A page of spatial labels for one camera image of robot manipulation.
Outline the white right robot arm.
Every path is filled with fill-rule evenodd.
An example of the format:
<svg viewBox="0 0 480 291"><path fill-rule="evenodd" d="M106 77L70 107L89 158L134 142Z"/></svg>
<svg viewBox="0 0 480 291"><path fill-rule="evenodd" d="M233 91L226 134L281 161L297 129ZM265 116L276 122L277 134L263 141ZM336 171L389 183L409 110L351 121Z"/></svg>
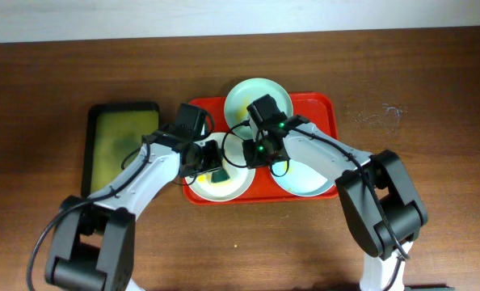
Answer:
<svg viewBox="0 0 480 291"><path fill-rule="evenodd" d="M304 116L249 115L255 148L301 162L335 183L347 227L364 252L362 290L404 290L409 251L427 223L427 210L402 160L390 150L354 149L321 132Z"/></svg>

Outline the white plate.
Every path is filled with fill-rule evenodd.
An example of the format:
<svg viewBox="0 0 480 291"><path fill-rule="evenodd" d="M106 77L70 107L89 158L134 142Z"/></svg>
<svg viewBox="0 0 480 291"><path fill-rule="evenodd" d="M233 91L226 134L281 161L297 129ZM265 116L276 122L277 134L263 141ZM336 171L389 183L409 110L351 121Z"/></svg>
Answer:
<svg viewBox="0 0 480 291"><path fill-rule="evenodd" d="M229 134L226 138L225 154L237 165L246 164L242 152L242 139L234 134ZM212 173L199 175L193 184L183 186L183 192L187 197L191 198L194 195L204 202L226 202L238 198L250 187L254 181L255 169L233 167L224 159L222 163L230 179L222 183L211 183Z"/></svg>

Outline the red plastic tray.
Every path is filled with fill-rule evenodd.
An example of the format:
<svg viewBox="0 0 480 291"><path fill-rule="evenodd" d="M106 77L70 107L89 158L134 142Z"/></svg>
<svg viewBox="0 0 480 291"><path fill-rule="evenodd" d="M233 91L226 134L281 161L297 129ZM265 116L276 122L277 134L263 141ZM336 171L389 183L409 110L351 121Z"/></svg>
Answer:
<svg viewBox="0 0 480 291"><path fill-rule="evenodd" d="M318 92L291 93L295 114L306 116L325 134L338 138L338 130L335 121L335 114L332 102L323 94ZM225 132L229 126L224 116L225 97L197 98L191 101L198 107L204 108L212 114L218 132ZM199 197L188 186L183 186L183 194L194 205L235 205L251 203L281 202L292 200L321 200L337 197L338 192L335 186L324 193L302 197L293 195L276 185L271 177L268 168L259 168L255 172L251 186L239 197L225 201L213 202Z"/></svg>

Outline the black tray with green water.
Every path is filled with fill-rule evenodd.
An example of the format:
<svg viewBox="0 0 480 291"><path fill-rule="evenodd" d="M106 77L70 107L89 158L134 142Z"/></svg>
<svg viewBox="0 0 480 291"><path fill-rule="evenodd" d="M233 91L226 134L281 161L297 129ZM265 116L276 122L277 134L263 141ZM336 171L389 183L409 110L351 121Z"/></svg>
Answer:
<svg viewBox="0 0 480 291"><path fill-rule="evenodd" d="M141 137L158 129L155 102L101 103L87 116L81 196L88 197L114 180L131 161Z"/></svg>

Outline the yellow green sponge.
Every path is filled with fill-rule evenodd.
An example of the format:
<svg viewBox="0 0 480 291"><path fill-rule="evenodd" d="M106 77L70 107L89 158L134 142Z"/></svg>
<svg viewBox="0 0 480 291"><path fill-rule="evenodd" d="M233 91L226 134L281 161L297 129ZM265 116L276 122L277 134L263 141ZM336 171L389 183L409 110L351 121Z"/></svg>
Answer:
<svg viewBox="0 0 480 291"><path fill-rule="evenodd" d="M230 176L225 168L214 171L211 174L210 182L211 183L222 183L230 179Z"/></svg>

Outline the green plate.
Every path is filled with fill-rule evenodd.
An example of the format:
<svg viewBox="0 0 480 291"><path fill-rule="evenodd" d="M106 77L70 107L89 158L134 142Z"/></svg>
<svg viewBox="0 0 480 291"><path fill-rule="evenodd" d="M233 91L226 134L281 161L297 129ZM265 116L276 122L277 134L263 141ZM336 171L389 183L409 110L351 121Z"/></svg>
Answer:
<svg viewBox="0 0 480 291"><path fill-rule="evenodd" d="M249 78L237 84L226 96L224 116L228 127L231 129L247 120L247 107L264 95L270 95L286 116L293 115L292 100L280 84L266 78Z"/></svg>

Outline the light blue plate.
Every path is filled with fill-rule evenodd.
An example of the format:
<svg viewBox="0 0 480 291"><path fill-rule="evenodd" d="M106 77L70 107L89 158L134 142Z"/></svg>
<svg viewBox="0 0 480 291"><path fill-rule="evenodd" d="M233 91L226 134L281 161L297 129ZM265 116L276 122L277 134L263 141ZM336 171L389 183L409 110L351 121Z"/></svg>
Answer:
<svg viewBox="0 0 480 291"><path fill-rule="evenodd" d="M294 160L275 163L269 171L276 184L294 196L319 196L334 187L332 180Z"/></svg>

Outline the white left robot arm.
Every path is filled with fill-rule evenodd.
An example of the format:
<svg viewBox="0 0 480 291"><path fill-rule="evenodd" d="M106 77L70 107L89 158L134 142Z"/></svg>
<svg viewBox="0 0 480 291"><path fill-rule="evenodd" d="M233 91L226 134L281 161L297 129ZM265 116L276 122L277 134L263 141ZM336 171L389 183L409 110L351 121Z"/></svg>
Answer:
<svg viewBox="0 0 480 291"><path fill-rule="evenodd" d="M53 233L45 266L48 284L64 290L138 290L132 279L136 222L176 177L197 177L222 166L216 141L192 131L157 130L108 185L86 198L66 198L46 227Z"/></svg>

